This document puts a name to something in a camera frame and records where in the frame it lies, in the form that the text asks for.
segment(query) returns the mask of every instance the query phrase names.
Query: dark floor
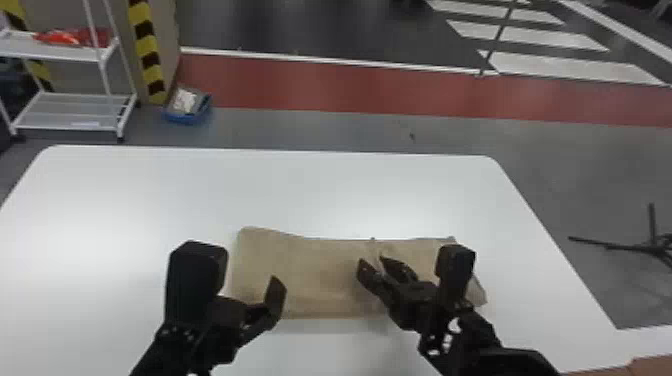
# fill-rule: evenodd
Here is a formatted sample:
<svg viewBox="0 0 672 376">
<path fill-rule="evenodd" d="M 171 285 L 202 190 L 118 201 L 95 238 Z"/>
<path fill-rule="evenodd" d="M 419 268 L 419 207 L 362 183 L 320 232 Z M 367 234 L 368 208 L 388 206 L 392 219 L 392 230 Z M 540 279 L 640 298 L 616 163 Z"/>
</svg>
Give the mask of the dark floor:
<svg viewBox="0 0 672 376">
<path fill-rule="evenodd" d="M 474 69 L 499 69 L 486 63 L 479 51 L 532 57 L 572 58 L 599 63 L 633 64 L 658 80 L 672 83 L 669 61 L 614 33 L 593 20 L 550 0 L 524 0 L 517 9 L 550 15 L 559 23 L 511 19 L 507 25 L 533 31 L 580 34 L 606 50 L 501 41 L 460 35 L 446 21 L 500 25 L 508 5 L 502 0 L 462 0 L 495 13 L 447 10 L 441 0 L 225 0 L 178 3 L 183 46 L 261 53 L 316 56 Z M 611 9 L 598 7 L 600 11 Z M 641 22 L 642 13 L 614 6 L 617 19 L 659 42 L 672 46 L 672 27 Z M 508 66 L 503 73 L 509 72 Z"/>
<path fill-rule="evenodd" d="M 3 197 L 45 147 L 114 140 L 106 133 L 39 135 L 50 139 L 30 138 L 0 157 Z M 185 127 L 149 107 L 132 115 L 126 138 L 131 145 L 491 156 L 619 328 L 672 323 L 670 270 L 646 256 L 566 240 L 642 241 L 649 201 L 658 205 L 661 230 L 672 228 L 672 129 L 241 109 L 215 109 L 206 124 Z"/>
</svg>

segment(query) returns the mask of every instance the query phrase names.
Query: folded towel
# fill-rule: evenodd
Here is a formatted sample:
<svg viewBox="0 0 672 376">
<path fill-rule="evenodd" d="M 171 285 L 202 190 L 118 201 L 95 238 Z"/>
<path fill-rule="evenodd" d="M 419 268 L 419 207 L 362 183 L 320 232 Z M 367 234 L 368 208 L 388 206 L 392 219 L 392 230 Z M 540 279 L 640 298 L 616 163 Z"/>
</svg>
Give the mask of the folded towel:
<svg viewBox="0 0 672 376">
<path fill-rule="evenodd" d="M 357 281 L 363 258 L 382 271 L 379 256 L 408 264 L 420 280 L 438 283 L 434 265 L 439 248 L 454 238 L 408 240 L 336 240 L 305 238 L 263 228 L 240 230 L 231 256 L 231 297 L 262 301 L 271 275 L 287 287 L 283 318 L 347 318 L 386 312 L 378 297 Z M 486 303 L 476 277 L 467 288 L 475 306 Z"/>
</svg>

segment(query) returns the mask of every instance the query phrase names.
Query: white floor marking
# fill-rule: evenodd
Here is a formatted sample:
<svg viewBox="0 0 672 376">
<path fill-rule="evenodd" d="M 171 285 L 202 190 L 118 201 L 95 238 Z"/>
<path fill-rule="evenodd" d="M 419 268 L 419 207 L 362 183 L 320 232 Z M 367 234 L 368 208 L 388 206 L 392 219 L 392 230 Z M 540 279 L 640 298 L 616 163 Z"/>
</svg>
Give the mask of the white floor marking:
<svg viewBox="0 0 672 376">
<path fill-rule="evenodd" d="M 631 42 L 638 44 L 642 48 L 666 60 L 667 62 L 672 63 L 672 49 L 666 45 L 649 38 L 639 31 L 625 26 L 622 23 L 596 11 L 595 9 L 581 4 L 580 2 L 567 0 L 559 0 L 559 2 L 567 8 L 570 8 L 573 11 L 593 20 L 594 22 L 599 23 L 600 25 L 610 29 L 611 31 L 630 40 Z"/>
<path fill-rule="evenodd" d="M 450 0 L 430 0 L 428 1 L 428 3 L 429 5 L 432 6 L 432 8 L 434 8 L 434 10 L 438 11 L 472 14 L 486 17 L 503 18 L 506 15 L 507 11 L 506 7 L 462 3 L 459 1 L 450 1 Z M 562 22 L 560 19 L 556 17 L 553 17 L 549 13 L 540 12 L 536 10 L 515 9 L 511 14 L 511 19 L 519 21 L 535 21 L 535 22 L 564 25 L 564 22 Z"/>
<path fill-rule="evenodd" d="M 493 0 L 493 1 L 501 1 L 502 3 L 510 3 L 511 2 L 511 0 Z M 530 5 L 531 3 L 527 0 L 516 0 L 516 4 Z"/>
<path fill-rule="evenodd" d="M 460 33 L 460 35 L 467 38 L 491 40 L 495 38 L 497 35 L 497 30 L 499 30 L 498 25 L 451 20 L 447 20 L 447 22 L 453 29 Z M 507 42 L 528 43 L 554 47 L 609 51 L 608 48 L 583 34 L 565 33 L 561 31 L 523 29 L 512 26 L 507 26 L 504 28 L 501 40 Z"/>
<path fill-rule="evenodd" d="M 294 61 L 294 62 L 319 63 L 319 64 L 354 65 L 359 67 L 390 68 L 390 69 L 415 70 L 426 72 L 448 72 L 448 73 L 465 73 L 465 74 L 477 74 L 479 72 L 479 69 L 477 68 L 389 63 L 384 61 L 349 60 L 349 59 L 336 59 L 330 57 L 271 54 L 262 52 L 237 51 L 237 50 L 217 50 L 217 49 L 200 48 L 200 47 L 185 46 L 181 47 L 180 50 L 185 55 L 227 56 L 227 57 L 239 57 L 245 59 L 263 59 L 263 60 Z M 493 76 L 497 75 L 497 72 L 494 70 L 486 70 L 484 74 L 486 76 Z"/>
<path fill-rule="evenodd" d="M 495 52 L 490 65 L 500 73 L 667 86 L 636 65 L 608 61 Z"/>
</svg>

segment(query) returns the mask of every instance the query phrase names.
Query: yellow and black striped pillar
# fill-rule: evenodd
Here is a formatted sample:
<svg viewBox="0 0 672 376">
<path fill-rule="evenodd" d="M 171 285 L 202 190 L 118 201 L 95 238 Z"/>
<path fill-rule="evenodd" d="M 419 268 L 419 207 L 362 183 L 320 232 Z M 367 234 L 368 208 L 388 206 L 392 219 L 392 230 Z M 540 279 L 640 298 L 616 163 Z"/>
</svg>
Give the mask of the yellow and black striped pillar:
<svg viewBox="0 0 672 376">
<path fill-rule="evenodd" d="M 149 102 L 163 104 L 168 92 L 163 80 L 159 43 L 154 35 L 152 10 L 148 0 L 129 0 L 128 4 L 128 17 L 135 32 L 135 51 L 140 59 Z"/>
<path fill-rule="evenodd" d="M 9 26 L 19 31 L 28 31 L 26 24 L 26 13 L 23 11 L 19 0 L 0 0 L 0 10 L 5 12 Z M 51 83 L 51 74 L 40 60 L 28 60 L 28 70 L 32 73 L 40 83 L 44 90 L 54 91 L 54 86 Z"/>
</svg>

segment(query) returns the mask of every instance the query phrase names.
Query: shelf rack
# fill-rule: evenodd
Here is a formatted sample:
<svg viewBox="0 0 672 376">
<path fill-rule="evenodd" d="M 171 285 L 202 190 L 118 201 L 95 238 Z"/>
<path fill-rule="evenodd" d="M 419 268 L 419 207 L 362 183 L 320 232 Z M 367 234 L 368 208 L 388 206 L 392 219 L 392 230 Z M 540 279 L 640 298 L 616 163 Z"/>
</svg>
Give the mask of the shelf rack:
<svg viewBox="0 0 672 376">
<path fill-rule="evenodd" d="M 33 38 L 35 33 L 5 28 L 0 30 L 0 56 L 46 61 L 96 63 L 103 82 L 104 94 L 65 94 L 47 92 L 40 80 L 31 74 L 38 87 L 37 94 L 24 109 L 11 119 L 0 101 L 0 115 L 13 137 L 20 137 L 21 129 L 51 129 L 76 131 L 113 131 L 117 141 L 124 141 L 124 127 L 138 102 L 138 94 L 131 77 L 128 60 L 119 42 L 119 31 L 114 22 L 108 0 L 101 0 L 113 33 L 107 47 L 100 47 L 89 0 L 82 0 L 93 47 L 71 47 L 44 44 Z M 112 94 L 107 76 L 107 63 L 119 50 L 131 93 Z"/>
</svg>

